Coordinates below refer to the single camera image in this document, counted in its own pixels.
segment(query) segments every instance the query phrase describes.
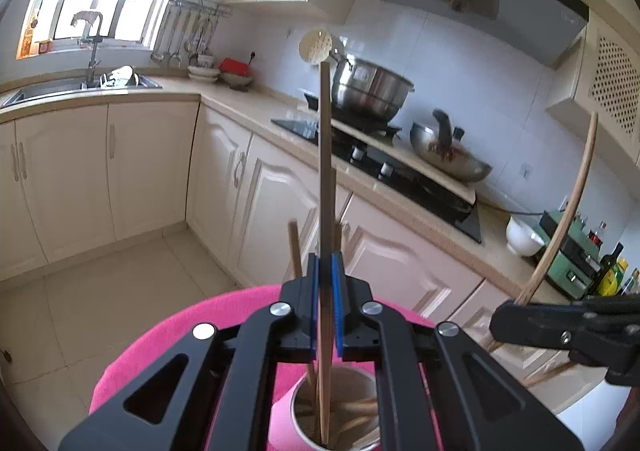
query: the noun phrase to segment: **faucet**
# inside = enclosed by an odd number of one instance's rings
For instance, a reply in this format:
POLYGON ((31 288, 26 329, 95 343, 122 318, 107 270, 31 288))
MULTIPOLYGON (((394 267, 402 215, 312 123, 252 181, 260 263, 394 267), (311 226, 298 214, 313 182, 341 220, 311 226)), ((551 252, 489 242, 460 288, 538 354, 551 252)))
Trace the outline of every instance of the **faucet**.
POLYGON ((78 38, 78 45, 84 44, 93 44, 94 48, 91 52, 91 60, 89 61, 89 65, 86 69, 86 75, 84 78, 84 85, 89 86, 94 83, 95 78, 95 67, 100 64, 99 61, 95 60, 95 51, 98 49, 98 43, 102 43, 102 36, 100 35, 100 28, 102 27, 102 12, 98 12, 97 10, 81 10, 80 12, 76 12, 74 16, 71 18, 71 26, 76 26, 78 20, 87 21, 91 26, 94 25, 96 18, 98 19, 98 32, 94 37, 81 37, 78 38))

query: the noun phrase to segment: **green appliance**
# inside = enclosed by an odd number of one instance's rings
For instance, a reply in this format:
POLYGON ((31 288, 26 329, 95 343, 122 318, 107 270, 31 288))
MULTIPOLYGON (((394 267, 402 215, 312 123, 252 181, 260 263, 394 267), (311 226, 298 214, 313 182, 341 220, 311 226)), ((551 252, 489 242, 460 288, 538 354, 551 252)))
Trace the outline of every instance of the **green appliance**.
MULTIPOLYGON (((540 223, 534 227, 545 240, 545 246, 551 241, 561 218, 562 211, 545 211, 540 223)), ((574 218, 546 273, 546 280, 569 299, 582 299, 600 271, 598 251, 598 246, 582 231, 580 220, 574 218)), ((542 257, 542 254, 540 251, 537 256, 542 257)))

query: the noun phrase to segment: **stainless steel pot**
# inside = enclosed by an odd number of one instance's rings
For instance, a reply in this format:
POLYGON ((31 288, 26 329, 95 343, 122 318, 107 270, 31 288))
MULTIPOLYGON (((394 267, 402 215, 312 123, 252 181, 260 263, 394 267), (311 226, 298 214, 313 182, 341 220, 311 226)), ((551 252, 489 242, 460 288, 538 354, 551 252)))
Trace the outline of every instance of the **stainless steel pot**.
POLYGON ((439 123, 438 130, 417 122, 411 128, 411 145, 416 154, 460 182, 485 179, 493 167, 462 147, 460 139, 464 130, 456 128, 452 135, 449 115, 442 110, 434 110, 433 115, 439 123))
POLYGON ((331 97, 339 110, 388 122, 414 91, 411 81, 375 63, 342 55, 337 60, 331 97))

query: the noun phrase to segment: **tiled floor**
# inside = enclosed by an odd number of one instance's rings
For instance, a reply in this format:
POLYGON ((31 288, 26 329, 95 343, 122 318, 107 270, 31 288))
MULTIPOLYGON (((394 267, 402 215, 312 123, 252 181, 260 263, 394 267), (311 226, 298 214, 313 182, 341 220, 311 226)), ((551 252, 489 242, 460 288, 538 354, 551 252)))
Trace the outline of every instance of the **tiled floor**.
POLYGON ((236 285, 191 231, 81 263, 0 294, 5 384, 50 450, 86 416, 102 372, 169 315, 236 285))

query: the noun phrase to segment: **silver screw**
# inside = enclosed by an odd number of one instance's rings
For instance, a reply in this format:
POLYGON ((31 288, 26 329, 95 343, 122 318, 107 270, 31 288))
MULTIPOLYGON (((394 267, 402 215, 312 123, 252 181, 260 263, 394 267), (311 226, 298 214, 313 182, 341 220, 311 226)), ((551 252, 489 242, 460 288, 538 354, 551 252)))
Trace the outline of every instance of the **silver screw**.
POLYGON ((205 339, 209 339, 213 337, 213 334, 216 333, 216 328, 209 323, 200 323, 199 325, 195 325, 193 327, 193 337, 196 339, 200 339, 200 341, 204 341, 205 339))
POLYGON ((445 321, 438 325, 438 332, 444 337, 455 337, 460 333, 460 328, 451 321, 445 321))
POLYGON ((377 301, 367 301, 362 305, 362 311, 370 316, 377 316, 382 312, 382 305, 377 301))
POLYGON ((284 303, 284 301, 278 301, 269 307, 269 312, 276 317, 284 317, 291 312, 291 305, 284 303))

